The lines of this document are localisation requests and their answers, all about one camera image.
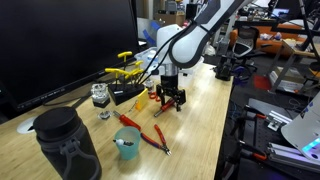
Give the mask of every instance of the black water bottle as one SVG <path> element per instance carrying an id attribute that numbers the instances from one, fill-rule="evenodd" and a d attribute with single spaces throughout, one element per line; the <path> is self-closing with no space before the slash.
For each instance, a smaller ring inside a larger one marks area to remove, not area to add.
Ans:
<path id="1" fill-rule="evenodd" d="M 74 108 L 51 109 L 38 116 L 33 127 L 43 154 L 62 179 L 100 179 L 97 153 Z"/>

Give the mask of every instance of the electronic equipment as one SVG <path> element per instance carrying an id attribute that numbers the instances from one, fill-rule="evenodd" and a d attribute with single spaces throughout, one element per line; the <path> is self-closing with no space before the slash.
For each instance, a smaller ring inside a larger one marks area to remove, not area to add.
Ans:
<path id="1" fill-rule="evenodd" d="M 279 17 L 281 14 L 288 14 L 289 9 L 281 9 L 281 8 L 274 8 L 271 14 L 271 18 Z"/>
<path id="2" fill-rule="evenodd" d="M 134 0 L 1 1 L 0 111 L 30 109 L 138 53 L 134 11 Z"/>
<path id="3" fill-rule="evenodd" d="M 293 119 L 292 122 L 281 128 L 283 137 L 304 157 L 320 165 L 320 93 L 308 106 Z"/>

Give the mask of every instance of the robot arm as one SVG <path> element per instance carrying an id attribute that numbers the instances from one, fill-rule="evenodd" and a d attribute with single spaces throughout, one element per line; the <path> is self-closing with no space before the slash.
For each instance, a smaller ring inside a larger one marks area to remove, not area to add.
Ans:
<path id="1" fill-rule="evenodd" d="M 157 47 L 160 64 L 164 67 L 157 94 L 165 104 L 164 96 L 176 102 L 177 111 L 186 102 L 184 90 L 178 89 L 178 67 L 190 68 L 201 58 L 203 49 L 213 34 L 239 8 L 252 0 L 209 0 L 199 15 L 185 29 L 178 25 L 160 28 Z"/>
<path id="2" fill-rule="evenodd" d="M 195 20 L 171 40 L 168 55 L 172 63 L 180 68 L 194 66 L 213 34 L 236 10 L 250 2 L 252 0 L 209 0 Z M 167 31 L 165 28 L 159 29 L 160 33 Z"/>

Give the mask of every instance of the wire cutters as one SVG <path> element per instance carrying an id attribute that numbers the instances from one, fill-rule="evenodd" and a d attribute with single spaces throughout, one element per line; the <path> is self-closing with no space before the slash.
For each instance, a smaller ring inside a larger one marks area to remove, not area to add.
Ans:
<path id="1" fill-rule="evenodd" d="M 166 145 L 166 140 L 164 139 L 164 136 L 159 128 L 159 126 L 157 124 L 154 125 L 154 128 L 157 130 L 161 142 L 162 142 L 162 146 L 160 144 L 158 144 L 157 142 L 155 142 L 154 140 L 152 140 L 151 138 L 149 138 L 147 135 L 145 135 L 144 133 L 141 133 L 141 138 L 143 140 L 145 140 L 147 143 L 151 144 L 152 146 L 158 148 L 158 149 L 162 149 L 168 156 L 171 155 L 171 151 L 169 150 L 169 148 Z"/>

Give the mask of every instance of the yellow object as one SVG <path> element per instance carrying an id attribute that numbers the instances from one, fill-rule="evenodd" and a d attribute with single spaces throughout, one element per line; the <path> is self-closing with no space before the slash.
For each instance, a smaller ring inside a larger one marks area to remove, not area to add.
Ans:
<path id="1" fill-rule="evenodd" d="M 132 52 L 131 51 L 127 51 L 127 52 L 123 52 L 123 53 L 120 53 L 118 54 L 118 58 L 123 58 L 123 61 L 126 62 L 127 61 L 127 56 L 131 56 L 132 55 Z"/>
<path id="2" fill-rule="evenodd" d="M 139 73 L 143 72 L 143 69 L 133 69 L 132 71 L 128 72 L 128 71 L 124 71 L 122 69 L 117 69 L 117 68 L 105 68 L 104 69 L 106 72 L 111 72 L 111 73 L 116 73 L 116 78 L 119 77 L 119 73 L 125 75 L 125 79 L 128 79 L 131 76 L 137 75 Z"/>
<path id="3" fill-rule="evenodd" d="M 311 71 L 311 73 L 312 73 L 314 76 L 316 76 L 317 78 L 320 78 L 320 72 L 318 72 L 318 71 L 312 71 L 310 68 L 309 68 L 309 70 Z"/>
<path id="4" fill-rule="evenodd" d="M 138 95 L 138 102 L 136 103 L 136 109 L 141 110 L 148 102 L 148 89 L 145 88 L 139 95 Z"/>

